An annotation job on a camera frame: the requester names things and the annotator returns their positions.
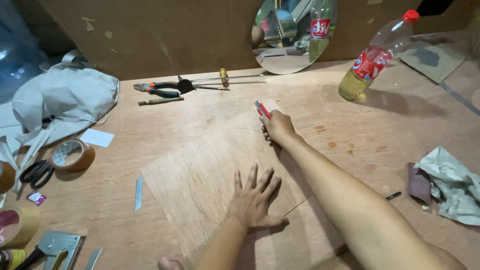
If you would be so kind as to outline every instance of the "black scissors handle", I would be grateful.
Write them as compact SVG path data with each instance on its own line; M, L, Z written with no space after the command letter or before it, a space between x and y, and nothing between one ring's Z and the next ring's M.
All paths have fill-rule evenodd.
M20 182L30 183L32 189L39 189L48 183L54 171L55 168L50 165L50 162L40 160L30 165L30 167L26 168L25 171L20 174ZM45 174L47 174L47 176L38 184Z

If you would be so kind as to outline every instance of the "white cloth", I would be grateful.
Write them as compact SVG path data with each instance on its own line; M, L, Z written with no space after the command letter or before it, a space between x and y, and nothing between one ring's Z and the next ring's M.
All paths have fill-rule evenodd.
M437 188L441 216L468 225L480 225L480 176L470 172L442 146L435 148L414 168L426 171Z
M80 56L78 50L65 55L61 63L26 82L12 102L0 107L0 112L8 113L7 124L0 126L0 160L9 162L17 170L16 191L21 186L19 174L42 146L87 128L117 103L118 79L83 68ZM55 116L54 120L46 129L42 128L42 119L51 116ZM30 149L18 167L20 145Z

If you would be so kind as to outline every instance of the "bottle label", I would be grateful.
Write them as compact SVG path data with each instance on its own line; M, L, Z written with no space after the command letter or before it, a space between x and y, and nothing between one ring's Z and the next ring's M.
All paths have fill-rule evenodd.
M330 19L312 20L310 38L323 38L330 31Z
M390 60L392 55L388 50L379 49L378 52L385 52L384 60ZM378 76L378 73L382 71L387 66L385 64L378 64L373 62L371 59L367 57L365 51L363 51L360 57L357 59L355 64L353 64L353 72L355 74L365 80L373 80Z

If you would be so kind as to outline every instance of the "masking tape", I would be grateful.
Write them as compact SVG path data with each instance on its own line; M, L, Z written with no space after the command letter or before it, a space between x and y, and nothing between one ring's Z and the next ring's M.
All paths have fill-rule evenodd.
M0 248L24 245L40 227L36 206L0 209Z
M15 169L8 162L0 161L0 194L9 191L15 184Z
M75 149L81 150L80 157L74 162L67 164L68 155ZM69 172L81 172L92 165L95 159L95 150L89 144L79 139L67 139L55 146L50 155L50 164L58 170Z

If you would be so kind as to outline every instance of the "cardboard panel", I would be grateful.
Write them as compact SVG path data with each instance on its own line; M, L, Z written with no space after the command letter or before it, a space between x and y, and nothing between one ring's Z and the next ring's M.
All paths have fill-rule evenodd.
M120 80L259 67L251 30L264 0L39 1L98 70ZM464 28L474 2L457 0L422 18L416 32ZM381 26L420 3L338 0L336 32L318 61L357 58ZM94 30L82 18L94 20Z

